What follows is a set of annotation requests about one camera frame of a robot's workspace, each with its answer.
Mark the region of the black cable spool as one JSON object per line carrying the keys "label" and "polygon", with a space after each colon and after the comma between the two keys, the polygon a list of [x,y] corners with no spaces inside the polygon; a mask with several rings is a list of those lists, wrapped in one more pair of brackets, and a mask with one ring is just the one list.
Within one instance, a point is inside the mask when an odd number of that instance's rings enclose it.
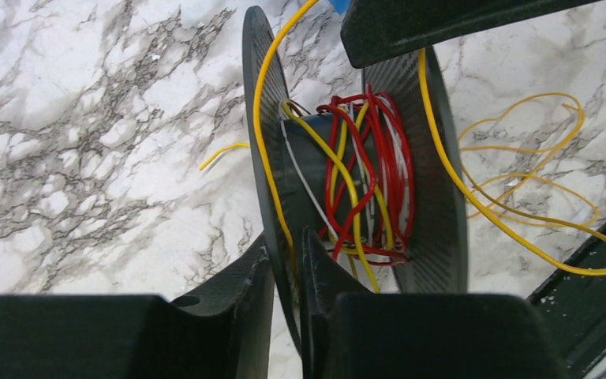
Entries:
{"label": "black cable spool", "polygon": [[[285,153],[276,107],[288,89],[279,58],[271,60],[261,97],[255,95],[260,67],[274,40],[259,6],[247,9],[242,38],[246,110],[248,114],[260,112],[262,138],[279,201],[288,228],[299,234],[304,227],[318,227],[322,221],[313,214],[312,202],[295,178],[292,160]],[[460,172],[455,126],[442,72],[432,45],[424,49],[429,98],[439,136],[451,166]],[[463,293],[468,269],[465,199],[444,168],[432,139],[421,98],[417,51],[360,68],[364,88],[385,92],[394,100],[403,117],[413,157],[413,233],[406,240],[405,262],[395,267],[395,281],[404,293]]]}

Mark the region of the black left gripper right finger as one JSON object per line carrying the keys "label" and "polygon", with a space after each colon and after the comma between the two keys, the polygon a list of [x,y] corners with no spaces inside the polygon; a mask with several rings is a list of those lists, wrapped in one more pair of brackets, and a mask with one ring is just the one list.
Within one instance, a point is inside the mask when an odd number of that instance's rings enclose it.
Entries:
{"label": "black left gripper right finger", "polygon": [[536,310],[500,294],[375,294],[298,237],[306,378],[565,378]]}

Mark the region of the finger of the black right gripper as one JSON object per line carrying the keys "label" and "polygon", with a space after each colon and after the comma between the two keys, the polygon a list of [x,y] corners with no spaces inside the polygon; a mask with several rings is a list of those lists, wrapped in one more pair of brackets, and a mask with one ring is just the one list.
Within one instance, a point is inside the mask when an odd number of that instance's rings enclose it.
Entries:
{"label": "finger of the black right gripper", "polygon": [[341,40],[354,68],[422,47],[590,4],[591,0],[352,1]]}

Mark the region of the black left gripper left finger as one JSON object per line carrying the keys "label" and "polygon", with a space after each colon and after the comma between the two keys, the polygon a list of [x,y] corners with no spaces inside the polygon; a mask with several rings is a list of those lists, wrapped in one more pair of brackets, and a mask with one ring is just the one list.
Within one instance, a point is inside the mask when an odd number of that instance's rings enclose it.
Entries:
{"label": "black left gripper left finger", "polygon": [[0,378],[265,378],[273,300],[264,237],[173,301],[0,295]]}

